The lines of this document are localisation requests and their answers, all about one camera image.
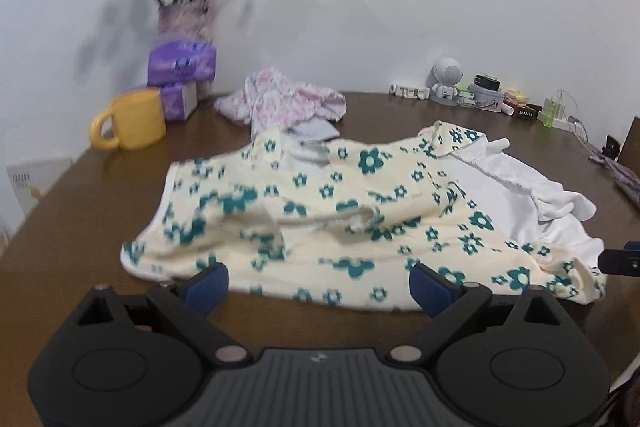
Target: metal screw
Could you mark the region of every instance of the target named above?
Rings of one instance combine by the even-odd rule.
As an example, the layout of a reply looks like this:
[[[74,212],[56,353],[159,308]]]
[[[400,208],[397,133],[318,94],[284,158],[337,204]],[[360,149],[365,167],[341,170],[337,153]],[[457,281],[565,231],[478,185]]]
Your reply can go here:
[[[415,346],[396,346],[389,354],[398,362],[415,362],[422,356],[421,350]]]
[[[247,350],[242,346],[222,346],[216,350],[216,358],[220,362],[240,362],[247,355]]]

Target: blue gripper pad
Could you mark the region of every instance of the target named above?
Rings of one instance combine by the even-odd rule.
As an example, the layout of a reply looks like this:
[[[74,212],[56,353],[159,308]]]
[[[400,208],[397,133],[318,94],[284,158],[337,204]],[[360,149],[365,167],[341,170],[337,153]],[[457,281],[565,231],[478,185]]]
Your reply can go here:
[[[440,277],[437,274],[435,276],[425,273],[419,265],[414,266],[409,272],[409,293],[431,318],[440,315],[457,298],[446,284],[440,282]]]
[[[202,317],[207,317],[229,292],[229,272],[222,263],[203,270],[182,287],[182,301]]]

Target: wooden table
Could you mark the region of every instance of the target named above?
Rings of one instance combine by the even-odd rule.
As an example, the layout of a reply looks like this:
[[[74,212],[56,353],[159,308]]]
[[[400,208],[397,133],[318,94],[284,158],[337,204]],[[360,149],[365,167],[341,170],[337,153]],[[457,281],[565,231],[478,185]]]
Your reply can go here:
[[[342,136],[387,142],[415,136],[444,120],[507,137],[509,154],[567,190],[581,192],[598,211],[584,225],[611,248],[640,239],[640,216],[607,175],[587,161],[572,134],[503,114],[403,100],[386,94],[347,94]],[[166,138],[140,152],[88,150],[36,207],[0,258],[0,403],[2,425],[39,425],[26,393],[26,374],[51,333],[84,293],[110,283],[120,293],[142,293],[148,282],[120,266],[120,245],[153,216],[169,165],[218,155],[249,141],[249,129],[202,107]],[[610,277],[607,298],[570,313],[613,376],[640,351],[640,280]],[[420,328],[420,313],[355,312],[261,296],[232,294],[211,319],[252,351],[264,346],[373,346],[386,351]]]

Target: crumpled cloth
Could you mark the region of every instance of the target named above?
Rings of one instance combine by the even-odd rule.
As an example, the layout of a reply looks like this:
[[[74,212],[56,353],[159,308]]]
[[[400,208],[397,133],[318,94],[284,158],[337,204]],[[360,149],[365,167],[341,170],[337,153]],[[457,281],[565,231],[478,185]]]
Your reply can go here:
[[[287,130],[315,116],[338,121],[347,112],[341,93],[294,82],[274,68],[250,74],[242,89],[217,99],[214,107],[230,120],[251,124],[252,138],[269,127]]]

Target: cup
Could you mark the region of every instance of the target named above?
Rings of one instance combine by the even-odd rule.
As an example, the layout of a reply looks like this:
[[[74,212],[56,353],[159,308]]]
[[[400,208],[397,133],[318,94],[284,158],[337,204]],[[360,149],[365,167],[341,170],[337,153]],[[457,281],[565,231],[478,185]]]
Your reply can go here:
[[[111,118],[113,138],[102,136],[102,126]],[[166,133],[160,89],[147,87],[113,99],[109,108],[94,118],[89,140],[96,149],[108,151],[144,149],[160,141]]]

